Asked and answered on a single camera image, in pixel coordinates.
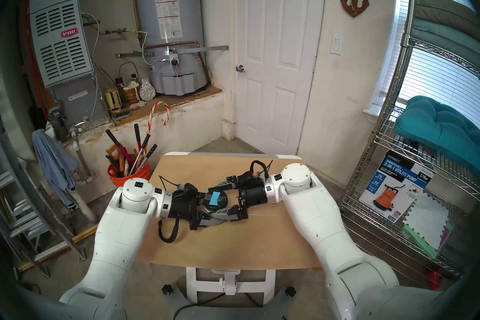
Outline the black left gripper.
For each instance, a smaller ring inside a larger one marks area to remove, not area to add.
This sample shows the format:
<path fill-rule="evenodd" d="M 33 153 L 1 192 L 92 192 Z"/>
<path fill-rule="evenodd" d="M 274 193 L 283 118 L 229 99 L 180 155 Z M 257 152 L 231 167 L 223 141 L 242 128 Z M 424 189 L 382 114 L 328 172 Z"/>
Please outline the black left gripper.
<path fill-rule="evenodd" d="M 190 230 L 198 227 L 217 226 L 225 220 L 212 217 L 200 211 L 197 215 L 197 206 L 200 206 L 205 198 L 204 192 L 174 191 L 170 206 L 169 218 L 176 218 L 189 222 Z"/>

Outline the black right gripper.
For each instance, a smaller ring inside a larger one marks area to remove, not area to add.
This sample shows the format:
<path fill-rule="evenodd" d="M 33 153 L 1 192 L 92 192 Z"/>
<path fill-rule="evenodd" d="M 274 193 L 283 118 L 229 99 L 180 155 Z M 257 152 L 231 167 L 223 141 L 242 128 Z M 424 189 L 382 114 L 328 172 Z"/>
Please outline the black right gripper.
<path fill-rule="evenodd" d="M 262 177 L 227 177 L 225 181 L 210 187 L 208 192 L 238 189 L 238 206 L 216 211 L 216 219 L 236 222 L 248 219 L 248 208 L 268 203 L 265 182 Z"/>

